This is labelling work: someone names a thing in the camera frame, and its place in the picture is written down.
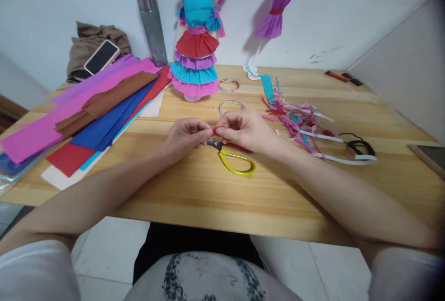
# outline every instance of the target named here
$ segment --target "red waistband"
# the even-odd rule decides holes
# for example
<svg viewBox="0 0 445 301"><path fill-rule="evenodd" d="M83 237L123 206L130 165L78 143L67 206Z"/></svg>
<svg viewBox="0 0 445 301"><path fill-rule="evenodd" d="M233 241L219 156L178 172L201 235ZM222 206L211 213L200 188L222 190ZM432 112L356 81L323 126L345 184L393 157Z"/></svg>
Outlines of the red waistband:
<svg viewBox="0 0 445 301"><path fill-rule="evenodd" d="M282 14L284 12L284 9L274 9L272 8L272 10L270 10L270 14L272 15L277 15L277 14Z"/></svg>

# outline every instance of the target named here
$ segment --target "black pants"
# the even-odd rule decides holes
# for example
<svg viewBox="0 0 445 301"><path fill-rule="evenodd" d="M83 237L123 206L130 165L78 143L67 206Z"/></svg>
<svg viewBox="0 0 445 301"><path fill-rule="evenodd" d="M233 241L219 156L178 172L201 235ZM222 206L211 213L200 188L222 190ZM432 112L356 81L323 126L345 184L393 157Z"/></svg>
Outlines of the black pants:
<svg viewBox="0 0 445 301"><path fill-rule="evenodd" d="M220 253L263 268L249 235L151 222L134 262L133 285L162 257L188 251Z"/></svg>

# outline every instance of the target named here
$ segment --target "silver bottle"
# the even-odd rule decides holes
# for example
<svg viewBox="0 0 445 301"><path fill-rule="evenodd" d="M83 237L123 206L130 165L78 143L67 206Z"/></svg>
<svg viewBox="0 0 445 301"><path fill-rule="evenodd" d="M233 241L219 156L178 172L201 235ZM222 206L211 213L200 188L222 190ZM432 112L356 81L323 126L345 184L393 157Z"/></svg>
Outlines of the silver bottle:
<svg viewBox="0 0 445 301"><path fill-rule="evenodd" d="M153 62L157 67L164 66L167 64L167 53L165 51L158 0L137 0L137 2Z"/></svg>

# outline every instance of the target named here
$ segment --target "shirt sleeve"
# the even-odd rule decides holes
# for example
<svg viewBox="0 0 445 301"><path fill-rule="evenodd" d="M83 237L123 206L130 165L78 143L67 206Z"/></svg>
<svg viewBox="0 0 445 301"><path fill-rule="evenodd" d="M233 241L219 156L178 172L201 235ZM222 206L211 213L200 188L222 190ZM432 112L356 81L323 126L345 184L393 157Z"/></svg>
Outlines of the shirt sleeve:
<svg viewBox="0 0 445 301"><path fill-rule="evenodd" d="M68 247L45 240L0 256L0 300L80 301Z"/></svg>
<svg viewBox="0 0 445 301"><path fill-rule="evenodd" d="M429 300L443 269L440 257L411 249L385 249L373 263L369 300Z"/></svg>

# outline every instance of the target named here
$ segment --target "floor tile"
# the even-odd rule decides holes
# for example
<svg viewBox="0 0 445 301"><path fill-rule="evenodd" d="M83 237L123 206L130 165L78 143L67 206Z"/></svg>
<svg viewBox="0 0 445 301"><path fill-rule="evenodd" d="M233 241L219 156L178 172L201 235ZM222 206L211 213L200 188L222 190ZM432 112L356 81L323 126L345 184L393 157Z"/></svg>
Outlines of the floor tile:
<svg viewBox="0 0 445 301"><path fill-rule="evenodd" d="M0 201L0 223L9 225L22 208L23 205Z"/></svg>
<svg viewBox="0 0 445 301"><path fill-rule="evenodd" d="M327 301L307 242L251 235L271 274L305 301Z"/></svg>
<svg viewBox="0 0 445 301"><path fill-rule="evenodd" d="M131 284L77 275L82 301L122 301Z"/></svg>
<svg viewBox="0 0 445 301"><path fill-rule="evenodd" d="M106 217L88 233L74 271L79 275L133 282L134 261L149 222Z"/></svg>
<svg viewBox="0 0 445 301"><path fill-rule="evenodd" d="M73 250L71 251L71 262L74 264L76 263L76 259L79 257L80 251L82 250L83 244L85 243L85 240L87 239L89 230L84 232L76 241L76 244L74 244Z"/></svg>
<svg viewBox="0 0 445 301"><path fill-rule="evenodd" d="M309 243L329 301L368 300L371 272L357 248Z"/></svg>

